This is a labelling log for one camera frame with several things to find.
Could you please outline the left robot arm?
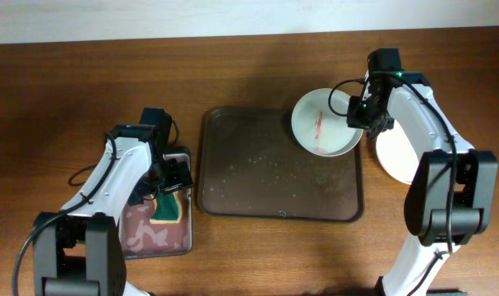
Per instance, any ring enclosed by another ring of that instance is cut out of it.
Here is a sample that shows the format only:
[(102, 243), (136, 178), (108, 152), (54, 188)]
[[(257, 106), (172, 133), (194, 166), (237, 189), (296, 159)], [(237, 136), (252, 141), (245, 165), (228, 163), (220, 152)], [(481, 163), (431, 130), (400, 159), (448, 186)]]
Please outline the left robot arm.
[(192, 248), (191, 155), (169, 139), (163, 109), (118, 124), (79, 191), (57, 212), (42, 212), (25, 245), (33, 248), (37, 295), (142, 295), (126, 261), (182, 255)]

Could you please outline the white plate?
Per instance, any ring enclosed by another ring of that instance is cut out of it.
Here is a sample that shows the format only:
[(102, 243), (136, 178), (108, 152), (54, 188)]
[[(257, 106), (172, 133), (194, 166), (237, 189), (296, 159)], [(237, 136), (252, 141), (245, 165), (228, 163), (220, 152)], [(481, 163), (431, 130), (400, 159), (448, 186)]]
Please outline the white plate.
[(375, 142), (381, 167), (399, 182), (410, 184), (418, 168), (418, 157), (403, 128), (394, 121), (392, 129), (379, 134)]

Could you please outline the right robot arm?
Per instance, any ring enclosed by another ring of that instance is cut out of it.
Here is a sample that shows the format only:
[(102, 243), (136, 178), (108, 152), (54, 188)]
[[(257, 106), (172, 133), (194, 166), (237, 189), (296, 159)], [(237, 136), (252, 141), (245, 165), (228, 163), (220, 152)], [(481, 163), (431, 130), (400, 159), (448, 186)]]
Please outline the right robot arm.
[(418, 157), (404, 201), (409, 231), (377, 295), (426, 295), (443, 264), (490, 222), (497, 157), (476, 150), (450, 124), (421, 72), (402, 68), (395, 48), (367, 57), (361, 95), (351, 98), (346, 122), (371, 140), (398, 123)]

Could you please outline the green and yellow sponge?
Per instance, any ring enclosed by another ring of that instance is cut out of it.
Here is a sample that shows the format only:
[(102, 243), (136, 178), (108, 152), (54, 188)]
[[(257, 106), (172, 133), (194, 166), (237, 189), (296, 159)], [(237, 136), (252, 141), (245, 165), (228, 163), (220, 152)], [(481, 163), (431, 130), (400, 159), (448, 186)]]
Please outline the green and yellow sponge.
[(152, 224), (177, 224), (180, 222), (183, 212), (176, 192), (157, 193), (153, 202), (155, 210), (150, 217)]

